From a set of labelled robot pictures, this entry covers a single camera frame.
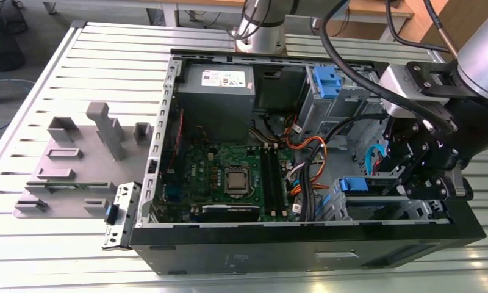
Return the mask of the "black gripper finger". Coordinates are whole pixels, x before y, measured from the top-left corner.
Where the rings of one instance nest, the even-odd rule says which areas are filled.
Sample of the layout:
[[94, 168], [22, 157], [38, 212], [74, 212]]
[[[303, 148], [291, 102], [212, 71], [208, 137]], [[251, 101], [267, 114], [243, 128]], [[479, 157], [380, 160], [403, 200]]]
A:
[[377, 166], [377, 172], [400, 171], [399, 176], [409, 178], [419, 160], [428, 151], [423, 140], [424, 126], [417, 119], [393, 118], [387, 122], [383, 138], [387, 140], [385, 156]]
[[440, 177], [428, 184], [399, 185], [397, 192], [411, 200], [472, 200], [473, 190], [465, 177]]

